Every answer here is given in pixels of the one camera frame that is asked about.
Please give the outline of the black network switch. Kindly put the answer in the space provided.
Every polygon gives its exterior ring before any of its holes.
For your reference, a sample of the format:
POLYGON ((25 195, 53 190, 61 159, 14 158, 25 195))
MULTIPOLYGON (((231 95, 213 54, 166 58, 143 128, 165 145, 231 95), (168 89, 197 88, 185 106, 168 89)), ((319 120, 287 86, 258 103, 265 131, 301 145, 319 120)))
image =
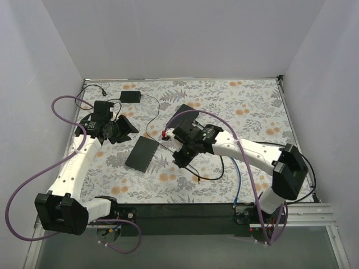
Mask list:
POLYGON ((168 129, 176 128, 184 120, 189 122, 195 121, 199 112, 193 112, 193 110, 195 109, 186 104, 182 104, 166 124, 166 127, 168 129))
POLYGON ((145 173, 157 151, 159 142, 140 136, 130 152, 125 165, 145 173))

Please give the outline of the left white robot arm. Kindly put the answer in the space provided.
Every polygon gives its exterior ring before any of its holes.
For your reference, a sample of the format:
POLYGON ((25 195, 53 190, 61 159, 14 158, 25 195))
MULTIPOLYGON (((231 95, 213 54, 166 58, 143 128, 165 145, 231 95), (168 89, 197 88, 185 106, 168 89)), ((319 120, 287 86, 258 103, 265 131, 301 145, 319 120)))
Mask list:
POLYGON ((81 202, 83 183, 103 143, 127 142, 129 134, 137 132, 124 115, 116 116, 113 108, 113 102, 96 101, 93 112, 77 123, 68 159, 47 193, 39 193, 34 202, 45 230, 81 235, 91 222, 119 217, 113 197, 96 196, 81 202))

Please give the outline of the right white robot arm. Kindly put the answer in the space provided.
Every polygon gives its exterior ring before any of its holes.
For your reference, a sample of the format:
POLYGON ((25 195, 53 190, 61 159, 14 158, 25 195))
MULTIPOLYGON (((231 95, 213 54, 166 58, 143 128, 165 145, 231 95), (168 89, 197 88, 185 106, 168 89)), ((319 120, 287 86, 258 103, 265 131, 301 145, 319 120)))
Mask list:
POLYGON ((284 201, 298 198, 308 167, 292 144, 267 146, 249 140, 237 140, 228 131, 207 124, 197 127, 183 120, 176 128, 163 132, 170 139, 176 151, 175 164, 185 168, 198 154, 212 154, 243 161, 266 172, 272 177, 271 186, 259 197, 261 211, 271 215, 284 201))

